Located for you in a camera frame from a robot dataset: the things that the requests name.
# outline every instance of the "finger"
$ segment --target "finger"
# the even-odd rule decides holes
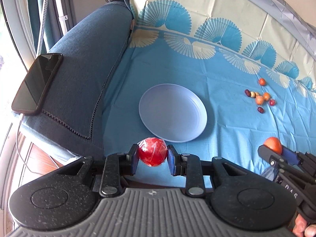
[[[304,232],[307,227],[306,220],[300,214],[295,219],[295,226],[298,232]]]
[[[316,225],[310,225],[306,228],[305,237],[314,237],[316,235]]]
[[[304,237],[304,233],[302,231],[299,231],[296,225],[293,228],[293,233],[296,235],[296,237]]]

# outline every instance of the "small orange fruit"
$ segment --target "small orange fruit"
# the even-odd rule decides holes
[[[270,150],[273,150],[276,154],[282,155],[282,144],[280,140],[276,137],[269,137],[263,143]]]
[[[271,96],[270,96],[270,94],[269,94],[268,92],[265,92],[265,93],[263,94],[263,98],[264,98],[266,101],[268,101],[268,100],[270,100]]]
[[[266,84],[265,79],[264,78],[260,78],[259,79],[259,85],[265,86],[265,84]]]
[[[264,98],[261,95],[256,96],[256,103],[262,105],[264,103]]]

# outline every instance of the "phone screen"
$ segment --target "phone screen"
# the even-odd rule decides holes
[[[38,110],[44,92],[56,73],[63,58],[62,54],[51,53],[39,55],[12,102],[12,110],[19,113],[32,114]]]

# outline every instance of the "cable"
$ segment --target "cable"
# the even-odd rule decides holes
[[[16,152],[18,153],[20,159],[23,161],[24,166],[25,166],[31,173],[38,174],[38,175],[42,175],[42,174],[40,174],[40,173],[33,172],[33,171],[28,167],[28,165],[25,163],[24,159],[22,158],[22,156],[21,156],[21,154],[20,154],[19,145],[18,145],[18,136],[19,136],[20,126],[21,126],[21,124],[22,124],[23,118],[24,118],[24,114],[21,113],[20,116],[19,116],[19,125],[18,125],[18,128],[17,128],[17,130],[16,130],[16,136],[15,136]]]
[[[59,168],[59,166],[57,165],[57,163],[54,161],[54,159],[50,156],[50,155],[48,155],[49,156],[49,158],[52,160],[52,162],[55,164],[55,166],[57,167],[57,168]]]
[[[36,57],[41,55],[42,52],[42,46],[43,46],[43,38],[44,38],[44,32],[45,32],[45,22],[46,22],[46,14],[47,14],[47,7],[48,7],[48,0],[43,0],[43,6],[42,6],[42,14],[40,15],[40,27],[39,27],[39,40],[37,43],[37,52]]]

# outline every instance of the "white plate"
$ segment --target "white plate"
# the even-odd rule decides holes
[[[204,104],[189,89],[161,84],[148,89],[139,101],[139,115],[150,132],[171,142],[197,138],[205,129]]]

